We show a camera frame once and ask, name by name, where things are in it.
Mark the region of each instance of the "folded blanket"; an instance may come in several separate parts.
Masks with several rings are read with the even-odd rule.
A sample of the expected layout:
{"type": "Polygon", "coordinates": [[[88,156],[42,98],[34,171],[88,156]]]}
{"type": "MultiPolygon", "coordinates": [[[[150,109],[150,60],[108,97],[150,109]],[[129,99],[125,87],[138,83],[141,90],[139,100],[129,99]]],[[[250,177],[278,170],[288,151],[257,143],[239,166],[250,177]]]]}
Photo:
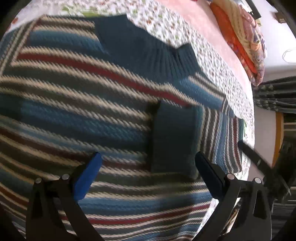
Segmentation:
{"type": "MultiPolygon", "coordinates": [[[[125,15],[44,16],[8,33],[0,56],[0,200],[16,224],[25,227],[37,177],[57,179],[98,151],[102,167],[79,205],[105,240],[195,235],[211,200],[205,184],[149,165],[159,101],[235,118],[191,45],[169,47],[125,15]]],[[[209,119],[201,146],[241,133],[220,140],[209,119]]],[[[217,163],[239,171],[240,156],[225,155],[217,163]]]]}
{"type": "Polygon", "coordinates": [[[213,3],[227,14],[239,42],[257,69],[255,85],[259,85],[264,76],[263,60],[267,57],[267,50],[256,21],[241,5],[233,0],[214,0],[213,3]]]}
{"type": "Polygon", "coordinates": [[[213,14],[216,17],[217,23],[221,30],[221,33],[228,43],[228,45],[232,48],[235,52],[237,57],[239,58],[242,66],[244,67],[250,82],[253,85],[256,85],[254,75],[257,74],[257,69],[251,59],[248,57],[244,47],[238,40],[235,31],[233,30],[230,20],[227,14],[221,9],[217,4],[211,3],[210,8],[213,14]]]}

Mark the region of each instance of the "blue gripper pad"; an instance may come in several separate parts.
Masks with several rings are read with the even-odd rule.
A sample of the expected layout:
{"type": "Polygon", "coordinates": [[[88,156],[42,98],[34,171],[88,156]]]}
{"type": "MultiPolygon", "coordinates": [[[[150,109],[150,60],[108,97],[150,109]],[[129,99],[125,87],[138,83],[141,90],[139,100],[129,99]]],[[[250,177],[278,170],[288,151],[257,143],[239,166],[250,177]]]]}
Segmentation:
{"type": "Polygon", "coordinates": [[[102,165],[101,154],[96,152],[93,158],[86,165],[75,184],[73,185],[73,198],[78,201],[85,197],[90,185],[96,178],[102,165]]]}

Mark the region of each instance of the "curtain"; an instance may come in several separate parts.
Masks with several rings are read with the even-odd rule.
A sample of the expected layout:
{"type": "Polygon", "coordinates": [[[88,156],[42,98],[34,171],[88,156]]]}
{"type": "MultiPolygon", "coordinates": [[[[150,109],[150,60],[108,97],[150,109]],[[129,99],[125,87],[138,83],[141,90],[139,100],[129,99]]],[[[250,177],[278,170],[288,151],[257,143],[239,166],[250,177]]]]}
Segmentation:
{"type": "Polygon", "coordinates": [[[279,232],[281,228],[283,228],[295,208],[295,200],[286,201],[286,203],[283,204],[277,202],[274,203],[274,209],[271,215],[272,238],[279,232]]]}
{"type": "Polygon", "coordinates": [[[253,87],[254,104],[283,113],[296,113],[296,76],[272,80],[253,87]]]}

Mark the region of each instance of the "blue fabric patch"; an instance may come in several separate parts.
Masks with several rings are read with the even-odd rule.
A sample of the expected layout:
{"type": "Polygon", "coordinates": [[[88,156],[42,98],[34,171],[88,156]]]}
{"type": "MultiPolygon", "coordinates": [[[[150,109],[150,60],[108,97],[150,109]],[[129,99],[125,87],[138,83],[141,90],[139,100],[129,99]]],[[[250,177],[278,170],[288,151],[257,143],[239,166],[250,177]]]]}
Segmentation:
{"type": "Polygon", "coordinates": [[[198,131],[198,134],[196,136],[197,140],[199,140],[201,136],[201,129],[202,129],[202,118],[205,114],[204,108],[203,107],[196,107],[196,130],[198,131]]]}
{"type": "Polygon", "coordinates": [[[99,40],[61,31],[31,32],[28,38],[28,45],[71,50],[86,55],[94,52],[103,52],[107,54],[107,51],[103,49],[99,40]]]}
{"type": "Polygon", "coordinates": [[[18,31],[19,29],[15,29],[12,30],[11,32],[9,32],[8,34],[6,34],[0,41],[0,56],[2,56],[4,54],[4,51],[6,50],[11,37],[13,36],[13,34],[18,31]]]}
{"type": "Polygon", "coordinates": [[[220,147],[220,145],[218,145],[218,143],[220,143],[220,137],[221,137],[221,130],[222,130],[222,121],[221,119],[223,118],[224,114],[222,113],[218,113],[219,115],[219,123],[218,123],[218,130],[216,129],[216,135],[217,135],[217,138],[216,138],[216,141],[215,141],[215,149],[213,149],[213,162],[215,164],[218,164],[217,161],[218,161],[218,148],[220,147]]]}
{"type": "Polygon", "coordinates": [[[226,128],[228,126],[226,126],[227,124],[227,116],[223,115],[223,122],[221,125],[221,135],[220,135],[220,145],[217,151],[217,164],[222,168],[222,170],[225,173],[228,173],[227,167],[226,167],[226,163],[225,163],[225,158],[224,158],[224,150],[225,150],[225,139],[226,139],[226,128]]]}
{"type": "Polygon", "coordinates": [[[223,100],[216,98],[198,85],[192,83],[188,78],[174,83],[174,86],[185,95],[211,109],[220,110],[223,100]]]}
{"type": "Polygon", "coordinates": [[[120,66],[144,78],[156,83],[171,83],[200,70],[190,44],[178,49],[170,47],[136,27],[126,15],[97,18],[95,25],[104,49],[120,66]]]}

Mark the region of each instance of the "floral bedsheet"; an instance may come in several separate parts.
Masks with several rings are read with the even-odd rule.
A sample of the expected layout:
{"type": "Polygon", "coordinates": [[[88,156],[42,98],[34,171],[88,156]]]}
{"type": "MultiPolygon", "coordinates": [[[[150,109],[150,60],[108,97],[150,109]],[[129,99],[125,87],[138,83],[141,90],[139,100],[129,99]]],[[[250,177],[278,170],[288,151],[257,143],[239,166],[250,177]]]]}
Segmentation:
{"type": "MultiPolygon", "coordinates": [[[[32,0],[18,13],[7,32],[43,14],[84,17],[127,14],[135,25],[171,46],[191,43],[201,69],[226,94],[235,115],[245,120],[244,141],[254,146],[254,105],[250,102],[252,98],[248,98],[252,93],[243,90],[218,52],[178,13],[153,0],[32,0]]],[[[246,180],[249,168],[250,161],[243,154],[242,171],[236,177],[246,180]]],[[[217,204],[213,199],[199,230],[217,204]]]]}

